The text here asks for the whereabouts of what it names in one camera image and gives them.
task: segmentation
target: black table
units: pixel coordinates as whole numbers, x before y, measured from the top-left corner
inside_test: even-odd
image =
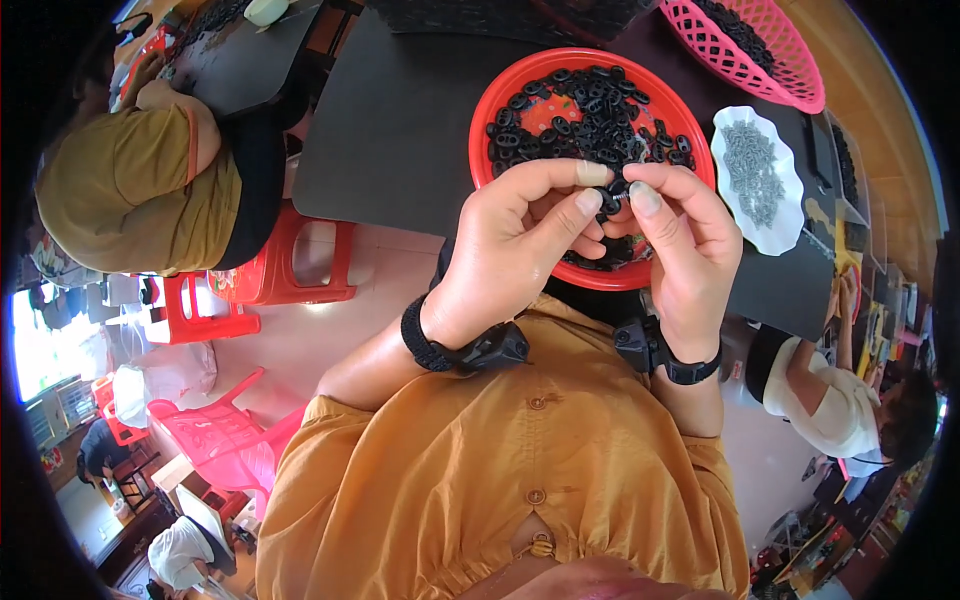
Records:
[[[205,33],[174,61],[174,89],[202,100],[217,117],[274,102],[317,23],[323,0],[299,0],[265,31],[239,16]]]
[[[393,35],[375,11],[364,11],[330,74],[304,144],[295,207],[311,217],[453,236],[460,207],[473,191],[467,137],[476,103],[503,69],[542,49],[495,37]],[[657,12],[635,22],[610,50],[676,90],[708,140],[714,113],[726,106],[753,106],[776,123],[794,150],[804,197],[816,200],[833,223],[834,192],[818,189],[799,111],[760,100],[708,72]],[[835,173],[833,180],[839,180]],[[815,230],[833,248],[826,228]],[[745,244],[729,310],[818,339],[832,264],[803,235],[796,248],[777,257]]]

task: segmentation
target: mustard yellow blouse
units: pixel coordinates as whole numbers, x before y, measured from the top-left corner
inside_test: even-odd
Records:
[[[426,374],[375,414],[311,401],[260,531],[261,600],[454,598],[512,559],[531,511],[561,563],[746,597],[719,438],[680,435],[608,326],[547,296],[517,323],[529,365]]]

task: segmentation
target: red round tray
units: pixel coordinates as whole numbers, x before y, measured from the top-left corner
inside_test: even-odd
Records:
[[[606,67],[619,64],[624,68],[627,79],[650,96],[650,104],[646,106],[650,116],[641,110],[633,122],[634,129],[646,126],[652,132],[655,130],[654,119],[657,118],[663,120],[670,135],[686,135],[697,163],[697,177],[710,189],[715,189],[716,175],[709,144],[693,113],[680,96],[660,78],[635,62],[610,52],[590,48],[556,48],[537,52],[515,62],[493,80],[481,96],[470,122],[468,156],[473,184],[479,189],[493,181],[492,164],[487,158],[487,124],[493,121],[501,107],[507,105],[511,96],[519,92],[527,82],[546,77],[559,68],[572,71],[594,64]],[[580,119],[580,110],[572,99],[554,95],[545,101],[536,96],[532,100],[534,104],[522,113],[522,125],[534,134],[545,129],[550,119],[557,114],[567,120]],[[593,290],[635,290],[650,285],[650,261],[632,262],[612,272],[591,271],[561,261],[554,267],[553,275],[568,283]]]

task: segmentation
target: pink plastic basket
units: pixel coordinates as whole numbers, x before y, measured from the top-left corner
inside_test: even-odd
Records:
[[[774,55],[774,76],[740,50],[691,0],[666,0],[666,15],[690,52],[720,77],[758,98],[816,114],[827,94],[817,63],[793,23],[774,0],[719,0],[734,9],[763,38]]]

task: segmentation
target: wrist strap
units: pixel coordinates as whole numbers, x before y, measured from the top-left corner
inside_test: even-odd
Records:
[[[423,335],[423,327],[420,326],[420,309],[423,307],[424,300],[426,300],[426,294],[411,302],[403,311],[403,317],[400,318],[400,335],[418,365],[431,372],[450,371],[454,364],[434,350]]]

